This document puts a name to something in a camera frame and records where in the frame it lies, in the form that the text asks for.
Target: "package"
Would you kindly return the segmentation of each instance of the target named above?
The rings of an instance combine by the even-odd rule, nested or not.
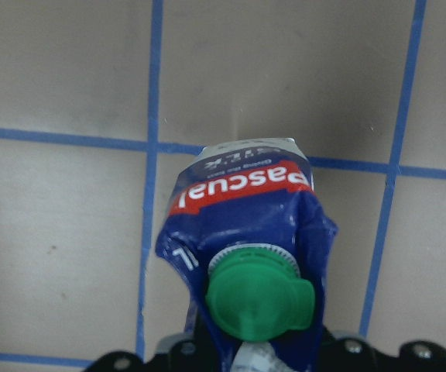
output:
[[[180,174],[156,254],[188,286],[222,372],[266,348],[303,372],[321,341],[335,233],[295,142],[249,139],[206,147]]]

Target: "red label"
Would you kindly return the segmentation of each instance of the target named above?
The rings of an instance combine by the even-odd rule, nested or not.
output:
[[[169,215],[187,213],[196,215],[199,210],[227,200],[286,189],[288,192],[313,192],[309,181],[293,161],[253,168],[205,182],[192,184],[178,194]]]

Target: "green cap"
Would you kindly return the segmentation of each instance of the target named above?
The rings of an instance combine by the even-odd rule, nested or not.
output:
[[[228,334],[262,342],[289,329],[309,328],[314,288],[278,253],[242,248],[223,256],[209,278],[211,317]]]

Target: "metal bolt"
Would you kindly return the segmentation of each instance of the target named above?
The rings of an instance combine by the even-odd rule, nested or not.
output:
[[[362,345],[354,339],[348,339],[345,341],[345,348],[352,354],[360,354],[362,352]]]
[[[130,367],[130,364],[131,364],[130,359],[121,357],[115,360],[113,368],[115,368],[115,370],[126,370],[127,368]]]
[[[414,351],[414,354],[416,354],[416,356],[421,359],[430,359],[433,356],[431,350],[422,343],[417,343],[416,345],[414,345],[412,350]]]
[[[196,347],[193,343],[183,343],[180,352],[183,355],[189,356],[195,353]]]

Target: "white tile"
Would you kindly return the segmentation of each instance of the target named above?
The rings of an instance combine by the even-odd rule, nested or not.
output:
[[[0,352],[136,339],[145,155],[0,140]]]
[[[146,138],[150,2],[0,0],[0,127]]]
[[[397,181],[369,338],[391,353],[413,339],[446,347],[446,181]]]
[[[0,372],[81,372],[84,368],[0,362]]]
[[[402,163],[446,169],[446,2],[428,2]]]
[[[160,138],[386,162],[413,2],[166,1]]]
[[[319,168],[313,173],[325,213],[339,228],[328,263],[324,324],[358,332],[385,176]]]
[[[191,155],[158,155],[153,247],[163,225],[168,199],[177,176],[193,159],[194,156]],[[146,268],[146,298],[143,311],[146,360],[153,357],[157,343],[164,336],[183,332],[188,302],[187,286],[165,260],[156,256],[152,248]]]

